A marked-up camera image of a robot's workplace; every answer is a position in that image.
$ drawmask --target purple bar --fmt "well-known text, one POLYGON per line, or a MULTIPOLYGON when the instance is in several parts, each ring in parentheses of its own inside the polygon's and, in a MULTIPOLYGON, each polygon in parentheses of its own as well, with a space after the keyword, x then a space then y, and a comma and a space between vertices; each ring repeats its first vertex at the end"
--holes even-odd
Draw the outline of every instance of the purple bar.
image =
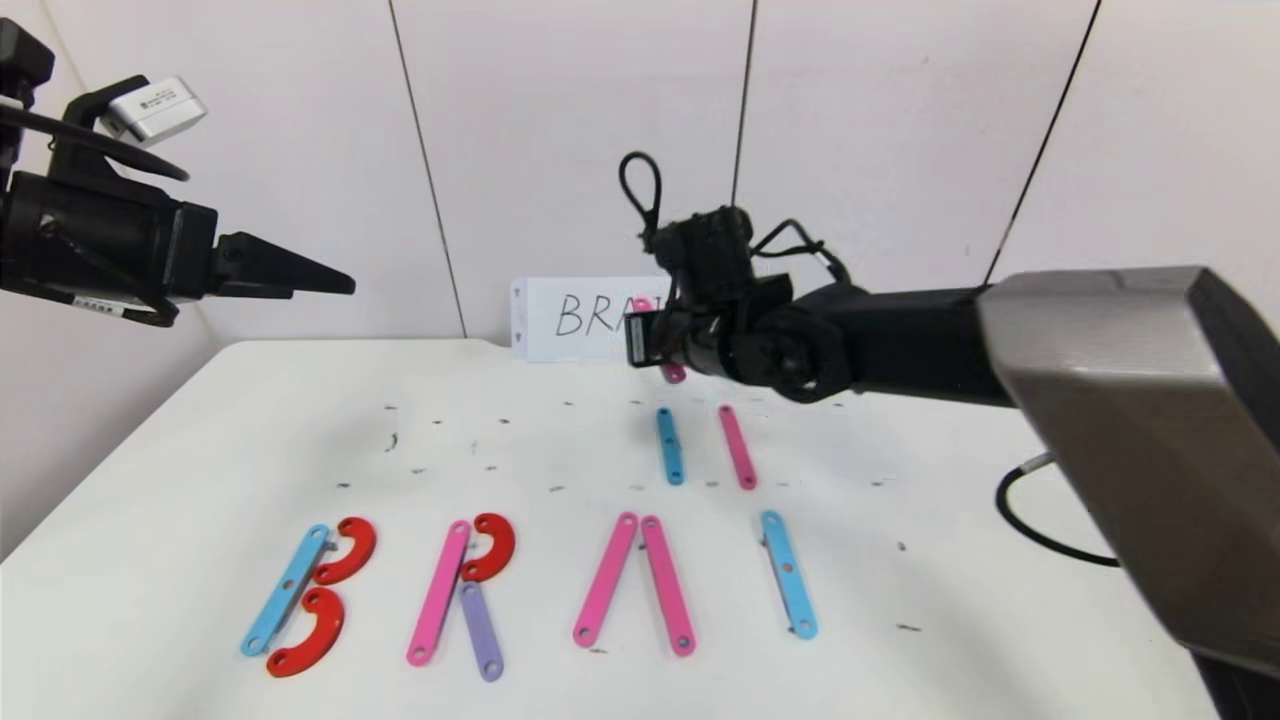
POLYGON ((480 592, 479 583, 462 583, 458 593, 462 596, 462 615, 467 619, 467 632, 471 634, 471 648, 476 652, 476 666, 480 667, 484 682, 492 683, 502 676, 502 651, 493 634, 484 593, 480 592))

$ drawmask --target white table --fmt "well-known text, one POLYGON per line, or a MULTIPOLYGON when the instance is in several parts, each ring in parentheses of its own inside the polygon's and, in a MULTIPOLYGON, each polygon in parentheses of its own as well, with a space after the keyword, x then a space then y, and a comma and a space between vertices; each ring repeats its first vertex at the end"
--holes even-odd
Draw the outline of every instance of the white table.
MULTIPOLYGON (((657 370, 527 365, 480 341, 236 345, 0 566, 0 708, 5 720, 1215 717, 1121 571, 1050 553, 996 514, 1000 477, 1039 450, 1009 410, 854 395, 800 406, 709 378, 668 387, 657 370), (739 409, 755 492, 735 482, 722 401, 739 409), (684 487, 662 471, 662 405, 684 487), (790 527, 822 628, 813 641, 786 632, 759 543, 765 509, 790 527), (698 634, 687 659, 667 644, 639 552, 596 644, 607 652, 570 639, 623 510, 664 521, 698 634), (448 524, 484 511, 517 533, 485 587, 506 656, 493 684, 457 603, 431 662, 404 661, 448 524), (370 519, 379 543, 335 585, 342 635, 315 667, 271 678, 239 642, 305 529, 347 515, 370 519)), ((1106 551, 1056 470, 1020 484, 1029 521, 1106 551)), ((300 615, 275 647, 307 635, 300 615)))

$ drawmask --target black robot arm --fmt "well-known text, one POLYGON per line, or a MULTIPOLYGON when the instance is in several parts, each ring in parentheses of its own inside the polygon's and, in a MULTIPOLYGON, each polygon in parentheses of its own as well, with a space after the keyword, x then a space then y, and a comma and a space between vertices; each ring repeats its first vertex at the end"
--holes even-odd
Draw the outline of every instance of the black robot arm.
POLYGON ((180 79, 136 76, 77 97, 55 120, 29 111, 52 67, 47 47, 0 18, 0 288, 159 327, 173 324, 177 304, 206 295, 355 292, 351 277, 248 233, 215 246, 216 210, 108 163, 187 179, 143 150, 204 115, 180 79), (99 122, 116 137, 95 132, 99 122), (52 137, 46 176, 12 173, 24 129, 52 137))
POLYGON ((786 275, 755 277, 740 208, 663 228, 657 208, 643 215, 675 292, 627 315, 634 366, 799 402, 852 389, 1018 407, 1222 717, 1280 716, 1280 343, 1211 270, 869 293, 788 220, 803 243, 773 255, 820 255, 835 281, 792 300, 786 275))

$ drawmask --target white sign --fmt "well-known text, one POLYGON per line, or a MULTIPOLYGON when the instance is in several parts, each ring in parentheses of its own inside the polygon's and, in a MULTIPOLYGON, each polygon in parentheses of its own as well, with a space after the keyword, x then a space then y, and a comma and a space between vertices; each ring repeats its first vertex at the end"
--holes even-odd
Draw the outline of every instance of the white sign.
POLYGON ((625 360, 622 318, 639 295, 655 310, 671 278, 520 278, 511 283, 511 351, 531 363, 625 360))

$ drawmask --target pink bar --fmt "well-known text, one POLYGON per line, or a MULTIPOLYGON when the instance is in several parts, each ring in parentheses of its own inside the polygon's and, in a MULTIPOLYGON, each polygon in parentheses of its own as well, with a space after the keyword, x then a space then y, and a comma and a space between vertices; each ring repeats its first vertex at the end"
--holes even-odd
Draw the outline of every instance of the pink bar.
MULTIPOLYGON (((653 304, 639 295, 631 299, 631 306, 636 309, 636 313, 653 310, 653 304)), ((675 363, 667 363, 662 366, 662 377, 667 379, 668 384, 678 386, 685 382, 685 369, 675 363)))
POLYGON ((604 560, 600 560, 600 569, 595 571, 591 589, 588 591, 586 602, 582 603, 582 612, 573 625, 573 642, 581 647, 591 647, 600 635, 604 614, 609 611, 609 601, 613 600, 622 566, 626 565, 627 555, 631 552, 631 541, 636 537, 637 524, 635 512, 618 515, 609 544, 604 547, 604 560))
POLYGON ((426 665, 435 652, 440 629, 444 628, 444 615, 449 611, 449 601, 453 598, 453 583, 458 579, 458 568, 462 566, 462 556, 466 553, 470 537, 471 523, 458 520, 449 525, 449 536, 444 538, 444 550, 440 551, 440 561, 435 565, 431 587, 428 588, 426 600, 422 601, 422 612, 419 614, 413 637, 408 641, 408 653, 404 657, 410 665, 426 665))
POLYGON ((746 441, 742 439, 742 428, 737 425, 737 415, 728 405, 721 405, 721 425, 724 427, 728 454, 733 457, 737 484, 742 486, 742 489, 755 489, 755 466, 751 465, 751 456, 746 452, 746 441))
POLYGON ((676 577, 676 564, 671 561, 671 548, 667 547, 667 536, 662 533, 662 521, 649 515, 640 520, 640 533, 649 548, 649 568, 653 570, 653 584, 658 588, 662 618, 667 621, 671 650, 681 657, 692 655, 698 641, 694 639, 694 624, 689 621, 689 611, 685 609, 685 596, 680 593, 680 578, 676 577))

